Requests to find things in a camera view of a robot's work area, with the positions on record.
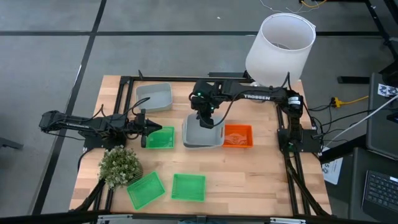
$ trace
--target green tray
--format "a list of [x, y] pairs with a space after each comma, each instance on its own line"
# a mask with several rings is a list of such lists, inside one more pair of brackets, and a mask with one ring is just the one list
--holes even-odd
[[204, 202], [205, 193], [204, 175], [174, 174], [172, 199]]
[[163, 126], [161, 130], [151, 133], [147, 138], [148, 149], [173, 149], [174, 127]]
[[127, 187], [132, 205], [136, 210], [142, 209], [149, 203], [162, 196], [166, 190], [157, 175], [151, 172], [137, 182]]

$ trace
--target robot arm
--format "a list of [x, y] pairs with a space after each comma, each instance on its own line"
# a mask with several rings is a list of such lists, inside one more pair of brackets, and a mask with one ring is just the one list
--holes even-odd
[[82, 118], [68, 116], [59, 111], [49, 111], [42, 115], [39, 127], [45, 133], [61, 129], [77, 130], [86, 138], [85, 147], [113, 148], [125, 145], [128, 134], [141, 135], [141, 147], [146, 146], [146, 136], [162, 129], [149, 119], [145, 119], [145, 110], [129, 121], [126, 114], [113, 114], [102, 118]]
[[303, 96], [293, 90], [281, 87], [245, 86], [237, 81], [225, 80], [210, 85], [204, 81], [197, 81], [190, 95], [191, 108], [197, 110], [200, 126], [213, 128], [211, 114], [225, 101], [234, 102], [240, 99], [273, 101], [289, 117], [289, 139], [302, 140], [300, 118], [303, 113]]

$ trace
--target wooden tabletop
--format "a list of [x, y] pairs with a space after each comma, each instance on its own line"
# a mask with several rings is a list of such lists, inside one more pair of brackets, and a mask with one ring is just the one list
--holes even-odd
[[[120, 76], [104, 76], [96, 102], [95, 111], [104, 104], [105, 114], [112, 114]], [[160, 82], [134, 82], [130, 105], [136, 101], [138, 86]], [[275, 104], [255, 103], [251, 100], [234, 102], [226, 124], [250, 124], [253, 128], [254, 147], [250, 149], [225, 148], [186, 150], [182, 144], [182, 122], [194, 113], [188, 95], [193, 82], [169, 82], [172, 86], [173, 106], [170, 111], [147, 113], [146, 116], [163, 126], [175, 127], [175, 148], [150, 150], [140, 147], [140, 140], [128, 141], [142, 162], [144, 175], [157, 171], [164, 184], [166, 194], [139, 211], [135, 211], [126, 188], [115, 191], [111, 212], [118, 213], [163, 213], [206, 215], [255, 215], [291, 216], [292, 208], [287, 185], [283, 155], [279, 152], [276, 130], [278, 128]], [[301, 82], [293, 89], [304, 96]], [[126, 98], [124, 89], [122, 103]], [[223, 103], [216, 114], [224, 115], [229, 103]], [[310, 119], [304, 111], [301, 118], [303, 128], [310, 129]], [[93, 190], [98, 181], [98, 163], [104, 149], [94, 149], [81, 161], [70, 208], [79, 206]], [[311, 194], [325, 211], [331, 213], [321, 165], [311, 153], [301, 153], [305, 183]], [[170, 193], [174, 173], [206, 175], [205, 202], [172, 200]], [[100, 208], [104, 208], [107, 190], [104, 189]], [[300, 213], [303, 213], [300, 191], [296, 186]]]

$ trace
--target orange tray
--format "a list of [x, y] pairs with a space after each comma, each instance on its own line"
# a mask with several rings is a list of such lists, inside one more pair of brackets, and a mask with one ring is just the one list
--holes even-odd
[[253, 130], [251, 125], [226, 124], [223, 147], [253, 147]]

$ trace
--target gray plastic bin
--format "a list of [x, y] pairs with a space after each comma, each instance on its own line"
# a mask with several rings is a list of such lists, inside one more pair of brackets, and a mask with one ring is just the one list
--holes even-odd
[[139, 86], [136, 90], [136, 100], [150, 97], [150, 100], [139, 105], [139, 109], [146, 112], [170, 110], [173, 104], [172, 87], [169, 83]]
[[[212, 129], [200, 126], [200, 121], [196, 119], [197, 114], [190, 114], [183, 123], [183, 144], [188, 148], [215, 147], [224, 144], [224, 122]], [[222, 117], [213, 115], [214, 123], [219, 122]]]

